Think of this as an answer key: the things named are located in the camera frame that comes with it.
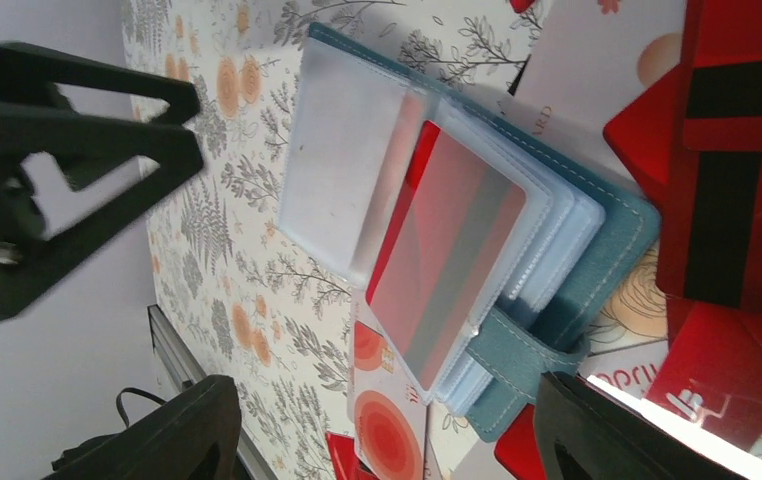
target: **table surface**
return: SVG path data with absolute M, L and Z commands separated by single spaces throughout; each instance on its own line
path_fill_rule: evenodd
M 123 2 L 129 66 L 193 82 L 203 107 L 190 127 L 207 170 L 148 218 L 157 298 L 204 369 L 235 378 L 244 428 L 280 478 L 333 479 L 324 434 L 354 431 L 348 287 L 275 227 L 308 23 L 456 88 L 505 90 L 548 6 L 517 15 L 504 0 Z M 162 108 L 132 102 L 136 118 Z M 655 259 L 653 250 L 608 304 L 594 345 L 660 334 Z M 449 478 L 478 438 L 439 404 L 428 430 Z

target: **card holder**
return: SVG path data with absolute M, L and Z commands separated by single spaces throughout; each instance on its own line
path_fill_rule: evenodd
M 385 141 L 389 143 L 395 129 L 394 124 L 398 121 L 401 111 L 402 99 L 409 92 L 413 92 L 415 95 L 424 95 L 422 98 L 425 99 L 426 106 L 421 112 L 424 118 L 430 118 L 433 114 L 435 99 L 444 98 L 467 115 L 484 122 L 485 125 L 495 130 L 526 154 L 558 173 L 604 208 L 605 220 L 599 231 L 581 254 L 576 265 L 569 271 L 566 280 L 557 289 L 552 300 L 539 313 L 529 331 L 516 325 L 500 309 L 493 307 L 481 324 L 478 335 L 466 345 L 466 352 L 494 377 L 485 392 L 468 412 L 467 418 L 483 440 L 493 441 L 504 432 L 523 406 L 535 397 L 536 381 L 532 382 L 530 379 L 539 378 L 541 371 L 574 371 L 577 367 L 587 350 L 587 340 L 583 338 L 586 326 L 622 279 L 631 271 L 637 260 L 657 238 L 660 218 L 654 208 L 644 200 L 605 182 L 589 170 L 525 135 L 504 119 L 439 82 L 384 58 L 320 24 L 310 26 L 308 42 L 309 44 L 310 42 L 317 44 L 317 47 L 320 46 L 318 44 L 324 44 L 328 48 L 328 53 L 333 51 L 340 57 L 350 58 L 349 62 L 352 63 L 349 69 L 353 67 L 357 70 L 360 67 L 366 73 L 365 76 L 360 77 L 365 78 L 365 82 L 354 80 L 341 82 L 337 84 L 339 90 L 355 89 L 357 92 L 362 89 L 361 91 L 365 95 L 373 99 L 372 102 L 364 102 L 364 104 L 378 105 L 385 102 L 382 98 L 386 98 L 388 99 L 386 103 L 395 105 L 394 108 L 387 108 L 389 107 L 387 106 L 382 109 L 384 115 L 376 118 L 366 118 L 370 116 L 368 112 L 371 112 L 371 106 L 367 107 L 370 110 L 365 111 L 363 115 L 352 117 L 352 122 L 362 126 L 361 128 L 365 128 L 364 131 L 371 132 L 374 136 L 386 137 Z M 306 73 L 304 61 L 302 68 L 302 83 L 305 85 L 312 84 L 313 79 L 309 78 L 309 73 Z M 363 87 L 367 84 L 375 85 L 378 82 L 384 85 L 379 87 L 378 92 L 384 92 L 385 96 L 381 96 L 375 89 Z M 318 87 L 324 90 L 323 87 L 325 87 L 326 82 L 318 83 L 320 84 Z M 327 88 L 329 89 L 327 92 L 323 91 L 319 94 L 327 96 L 326 98 L 338 95 L 331 90 L 330 86 Z M 306 90 L 300 88 L 299 94 L 303 95 L 309 91 L 311 91 L 309 88 Z M 350 104 L 334 100 L 327 105 L 330 110 L 352 108 Z M 332 182 L 329 185 L 334 185 L 333 182 L 336 179 L 342 180 L 344 177 L 338 176 L 342 175 L 342 172 L 330 168 L 335 163 L 333 160 L 336 159 L 339 162 L 352 161 L 354 165 L 347 165 L 345 168 L 363 178 L 348 180 L 348 182 L 353 183 L 362 182 L 360 183 L 361 189 L 348 187 L 350 191 L 356 194 L 355 199 L 360 201 L 347 199 L 348 205 L 341 205 L 345 212 L 342 218 L 350 222 L 351 231 L 348 241 L 338 244 L 340 245 L 339 248 L 330 248 L 330 245 L 319 248 L 319 245 L 311 245 L 309 242 L 324 240 L 327 238 L 325 235 L 330 236 L 331 232 L 336 232 L 336 230 L 332 229 L 329 232 L 320 233 L 317 231 L 318 227 L 313 226 L 314 222 L 308 221 L 323 214 L 330 215 L 330 211 L 325 210 L 328 208 L 327 205 L 324 205 L 321 211 L 305 209 L 302 212 L 300 208 L 296 208 L 299 207 L 297 203 L 301 202 L 303 197 L 290 191 L 290 188 L 301 183 L 299 176 L 294 175 L 293 168 L 300 163 L 301 153 L 304 152 L 302 146 L 306 149 L 307 142 L 325 141 L 326 135 L 328 135 L 325 132 L 330 129 L 330 126 L 323 125 L 324 122 L 317 119 L 311 119 L 311 123 L 316 124 L 312 126 L 314 133 L 308 132 L 308 134 L 303 135 L 298 125 L 302 121 L 301 115 L 300 111 L 297 112 L 294 122 L 291 158 L 287 166 L 285 191 L 282 194 L 282 202 L 286 202 L 286 205 L 282 203 L 279 227 L 311 255 L 333 254 L 328 259 L 329 261 L 323 262 L 323 265 L 335 273 L 343 275 L 350 282 L 351 279 L 360 280 L 360 275 L 353 275 L 353 272 L 350 272 L 350 267 L 354 253 L 360 243 L 365 214 L 369 210 L 370 203 L 372 203 L 374 188 L 377 184 L 377 172 L 381 170 L 386 150 L 376 146 L 374 149 L 369 149 L 369 155 L 362 158 L 354 158 L 352 154 L 348 154 L 346 155 L 347 158 L 344 158 L 342 151 L 340 151 L 328 159 L 331 160 L 328 170 L 323 169 L 322 172 L 319 169 L 316 170 L 316 173 L 325 174 L 321 175 L 325 181 Z M 342 121 L 339 125 L 338 128 L 343 130 L 351 130 L 353 127 L 353 125 L 342 123 Z M 334 135 L 334 137 L 329 136 L 328 138 L 339 138 L 342 133 L 337 132 Z M 346 139 L 345 141 L 360 143 L 356 139 Z M 355 151 L 361 152 L 366 152 L 368 148 L 366 145 L 355 145 L 354 147 Z M 311 176 L 313 173 L 312 167 L 305 168 L 304 178 L 313 178 Z M 366 193 L 363 188 L 368 188 L 370 193 Z M 331 195 L 329 201 L 344 199 L 344 196 L 341 195 L 342 191 L 338 193 L 333 190 L 335 189 L 332 189 L 332 192 L 326 192 L 326 194 Z M 336 225 L 337 229 L 343 228 L 343 223 Z
M 279 228 L 326 269 L 365 288 L 418 126 L 423 92 L 324 44 L 305 49 Z

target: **gift card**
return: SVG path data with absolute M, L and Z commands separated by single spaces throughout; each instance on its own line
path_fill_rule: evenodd
M 483 287 L 525 204 L 522 188 L 424 123 L 366 292 L 421 391 L 489 307 Z
M 384 337 L 354 327 L 355 454 L 380 478 L 421 480 L 428 409 Z
M 637 192 L 602 137 L 617 113 L 679 61 L 684 0 L 555 2 L 508 119 Z

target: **white card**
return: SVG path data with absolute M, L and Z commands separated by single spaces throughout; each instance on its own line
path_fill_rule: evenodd
M 588 357 L 578 368 L 583 378 L 597 377 L 640 399 L 652 386 L 669 352 L 666 340 Z
M 428 408 L 384 337 L 353 331 L 355 454 L 379 478 L 421 480 Z
M 555 2 L 515 101 L 503 104 L 508 120 L 640 193 L 602 129 L 678 63 L 684 11 L 684 0 Z
M 431 440 L 425 441 L 425 471 L 422 475 L 423 480 L 443 480 L 443 472 L 440 471 L 440 462 L 437 461 L 437 455 L 434 453 L 434 446 Z

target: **orange flower print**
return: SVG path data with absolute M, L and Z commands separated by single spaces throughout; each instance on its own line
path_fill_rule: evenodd
M 260 96 L 260 64 L 251 55 L 240 71 L 240 93 L 246 103 L 253 104 Z
M 190 51 L 193 55 L 198 56 L 198 35 L 195 32 L 190 34 Z
M 266 222 L 266 236 L 269 238 L 272 238 L 275 236 L 275 224 L 272 223 L 272 220 Z
M 246 33 L 248 30 L 248 5 L 242 4 L 237 9 L 237 31 L 240 35 Z
M 602 7 L 602 14 L 607 15 L 611 12 L 619 12 L 620 0 L 599 0 L 599 6 Z
M 216 101 L 219 103 L 222 114 L 228 118 L 236 117 L 240 108 L 240 86 L 237 82 L 237 68 L 234 66 L 234 61 L 228 57 L 222 57 L 216 73 Z
M 272 363 L 272 351 L 269 350 L 269 341 L 263 330 L 255 329 L 252 333 L 252 343 L 254 343 L 254 353 L 264 367 Z
M 184 19 L 180 15 L 175 17 L 175 36 L 184 38 Z
M 281 324 L 278 323 L 278 320 L 272 320 L 272 338 L 274 338 L 276 342 L 281 340 Z
M 231 309 L 231 321 L 234 324 L 234 334 L 237 336 L 237 341 L 240 346 L 248 349 L 251 347 L 252 331 L 251 324 L 248 321 L 248 315 L 243 307 L 239 304 L 234 304 Z
M 166 76 L 169 78 L 175 78 L 178 75 L 177 68 L 175 67 L 175 56 L 171 53 L 166 54 Z
M 184 82 L 190 81 L 190 66 L 187 65 L 187 59 L 184 57 L 178 60 L 178 80 Z
M 254 309 L 257 311 L 258 315 L 266 318 L 266 299 L 263 298 L 263 295 L 258 295 L 257 298 L 254 299 Z

